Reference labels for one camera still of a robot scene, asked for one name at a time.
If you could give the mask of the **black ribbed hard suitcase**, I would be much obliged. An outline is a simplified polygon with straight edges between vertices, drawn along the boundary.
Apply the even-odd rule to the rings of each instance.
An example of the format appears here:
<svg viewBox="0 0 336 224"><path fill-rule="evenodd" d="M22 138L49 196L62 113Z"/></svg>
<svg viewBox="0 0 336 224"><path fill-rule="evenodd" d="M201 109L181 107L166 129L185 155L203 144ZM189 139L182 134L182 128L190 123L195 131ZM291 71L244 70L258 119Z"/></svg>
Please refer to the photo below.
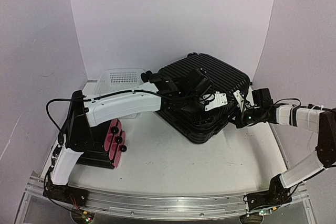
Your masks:
<svg viewBox="0 0 336 224"><path fill-rule="evenodd" d="M158 111L157 114L190 142L204 144L228 124L229 119L238 109L234 92L240 91L246 95L250 79L242 71L219 59L196 52L162 67L158 72L175 78L184 77L193 69L202 70L214 84L214 94L210 97L210 103L205 106L206 113ZM152 74L151 71L143 72L141 74L142 81L152 83Z"/></svg>

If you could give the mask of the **white perforated plastic basket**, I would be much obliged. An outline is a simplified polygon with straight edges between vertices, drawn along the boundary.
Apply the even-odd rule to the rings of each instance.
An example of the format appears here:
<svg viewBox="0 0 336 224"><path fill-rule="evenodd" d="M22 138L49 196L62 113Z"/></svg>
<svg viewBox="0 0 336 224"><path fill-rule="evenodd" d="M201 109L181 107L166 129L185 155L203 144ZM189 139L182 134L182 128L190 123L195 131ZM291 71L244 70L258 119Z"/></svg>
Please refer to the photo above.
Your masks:
<svg viewBox="0 0 336 224"><path fill-rule="evenodd" d="M120 90L129 90L143 84L141 74L143 69L110 69L105 70L99 77L93 94L113 93Z"/></svg>

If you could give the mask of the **black pink small suitcase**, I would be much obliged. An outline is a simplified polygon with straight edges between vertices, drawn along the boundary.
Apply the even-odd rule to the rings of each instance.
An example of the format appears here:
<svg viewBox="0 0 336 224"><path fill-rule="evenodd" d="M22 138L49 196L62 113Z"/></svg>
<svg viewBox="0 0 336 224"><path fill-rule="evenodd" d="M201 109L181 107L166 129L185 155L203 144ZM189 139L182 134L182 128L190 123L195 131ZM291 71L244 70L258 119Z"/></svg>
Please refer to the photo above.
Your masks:
<svg viewBox="0 0 336 224"><path fill-rule="evenodd" d="M106 121L91 129L94 145L80 156L77 164L115 169L127 151L125 131L119 119Z"/></svg>

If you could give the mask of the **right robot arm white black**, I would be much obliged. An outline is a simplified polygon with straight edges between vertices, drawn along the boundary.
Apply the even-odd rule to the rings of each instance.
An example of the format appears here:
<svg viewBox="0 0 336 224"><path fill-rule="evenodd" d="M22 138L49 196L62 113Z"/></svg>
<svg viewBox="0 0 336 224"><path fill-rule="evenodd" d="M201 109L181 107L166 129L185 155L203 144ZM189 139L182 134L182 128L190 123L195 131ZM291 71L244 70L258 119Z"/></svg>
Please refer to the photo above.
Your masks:
<svg viewBox="0 0 336 224"><path fill-rule="evenodd" d="M302 161L279 175L281 185L273 185L265 191L264 200L275 205L285 196L284 188L290 188L335 167L335 109L321 106L273 104L238 110L230 120L238 129L258 123L289 126L317 134L315 149Z"/></svg>

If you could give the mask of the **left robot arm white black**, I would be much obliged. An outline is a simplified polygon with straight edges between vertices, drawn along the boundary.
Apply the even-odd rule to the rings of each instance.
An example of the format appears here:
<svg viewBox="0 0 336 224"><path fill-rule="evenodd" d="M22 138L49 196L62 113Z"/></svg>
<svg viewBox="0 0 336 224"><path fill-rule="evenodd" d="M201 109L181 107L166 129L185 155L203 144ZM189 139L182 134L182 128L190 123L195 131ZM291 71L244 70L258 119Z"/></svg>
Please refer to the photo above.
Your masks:
<svg viewBox="0 0 336 224"><path fill-rule="evenodd" d="M70 189L65 185L78 159L94 147L96 128L107 126L103 132L103 153L112 168L116 168L121 153L127 149L121 117L178 110L191 113L198 122L207 122L204 116L226 103L226 96L216 92L210 78L199 70L174 79L148 71L141 78L143 84L132 89L88 96L76 91L68 100L68 116L49 170L52 181L49 191L57 200L66 201L70 197Z"/></svg>

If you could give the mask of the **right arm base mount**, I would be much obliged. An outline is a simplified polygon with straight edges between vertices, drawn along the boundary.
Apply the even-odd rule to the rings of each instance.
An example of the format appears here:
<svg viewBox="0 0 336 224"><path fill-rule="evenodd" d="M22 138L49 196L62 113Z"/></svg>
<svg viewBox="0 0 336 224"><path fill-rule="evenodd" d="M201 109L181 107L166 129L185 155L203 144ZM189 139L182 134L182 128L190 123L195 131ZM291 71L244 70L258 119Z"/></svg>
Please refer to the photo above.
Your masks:
<svg viewBox="0 0 336 224"><path fill-rule="evenodd" d="M280 174L278 174L270 180L267 190L248 193L244 196L243 201L247 203L248 212L257 212L290 203L293 192L291 187L284 188Z"/></svg>

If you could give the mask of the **aluminium front rail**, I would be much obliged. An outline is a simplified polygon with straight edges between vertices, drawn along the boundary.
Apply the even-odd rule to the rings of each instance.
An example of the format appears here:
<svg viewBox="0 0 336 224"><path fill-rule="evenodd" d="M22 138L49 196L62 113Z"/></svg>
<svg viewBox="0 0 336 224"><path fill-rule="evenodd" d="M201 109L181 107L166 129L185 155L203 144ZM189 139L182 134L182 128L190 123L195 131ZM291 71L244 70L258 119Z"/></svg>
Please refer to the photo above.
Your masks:
<svg viewBox="0 0 336 224"><path fill-rule="evenodd" d="M27 206L32 197L47 200L43 196L43 179L34 175L28 180L22 198L22 206ZM233 194L210 194L196 196L167 196L167 195L146 195L117 193L98 189L87 189L87 196L84 196L85 210L111 214L120 217L135 217L139 219L168 219L168 220L192 220L192 219L220 219L231 216L262 214L267 210L252 210L252 203L247 202L244 193ZM303 205L303 212L313 215L308 192L304 185L300 185L292 195L292 201L282 205L279 210L273 210L273 214L282 211L289 211L296 204Z"/></svg>

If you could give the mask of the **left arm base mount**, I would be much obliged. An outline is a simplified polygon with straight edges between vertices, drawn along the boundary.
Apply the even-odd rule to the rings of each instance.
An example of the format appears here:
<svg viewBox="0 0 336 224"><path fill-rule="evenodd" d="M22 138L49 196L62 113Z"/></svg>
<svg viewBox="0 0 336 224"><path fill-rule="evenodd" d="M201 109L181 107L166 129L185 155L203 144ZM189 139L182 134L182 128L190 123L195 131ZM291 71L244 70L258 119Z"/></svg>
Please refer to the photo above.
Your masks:
<svg viewBox="0 0 336 224"><path fill-rule="evenodd" d="M89 192L86 189L71 187L68 185L55 185L53 182L46 181L43 196L53 201L64 202L67 204L75 203L78 207L84 207L87 203Z"/></svg>

